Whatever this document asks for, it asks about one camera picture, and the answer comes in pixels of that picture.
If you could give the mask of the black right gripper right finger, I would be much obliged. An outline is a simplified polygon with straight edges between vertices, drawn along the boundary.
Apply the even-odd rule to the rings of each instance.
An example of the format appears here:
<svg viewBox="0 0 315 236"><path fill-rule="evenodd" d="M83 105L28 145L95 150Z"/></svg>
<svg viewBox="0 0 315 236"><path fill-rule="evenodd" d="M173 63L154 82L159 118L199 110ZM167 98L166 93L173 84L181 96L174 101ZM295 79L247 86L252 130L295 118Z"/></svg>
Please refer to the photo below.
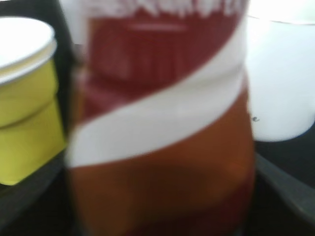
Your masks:
<svg viewBox="0 0 315 236"><path fill-rule="evenodd" d="M315 190L256 155L252 236L313 236Z"/></svg>

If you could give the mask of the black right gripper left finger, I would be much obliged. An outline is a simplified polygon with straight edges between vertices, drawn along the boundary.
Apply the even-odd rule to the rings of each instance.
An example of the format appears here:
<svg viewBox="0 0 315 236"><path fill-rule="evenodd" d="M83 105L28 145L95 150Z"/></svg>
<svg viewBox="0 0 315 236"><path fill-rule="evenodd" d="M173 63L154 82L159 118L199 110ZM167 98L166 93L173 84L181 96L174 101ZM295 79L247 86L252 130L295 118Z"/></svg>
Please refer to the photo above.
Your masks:
<svg viewBox="0 0 315 236"><path fill-rule="evenodd" d="M70 236L73 212L64 153L14 186L0 187L2 236Z"/></svg>

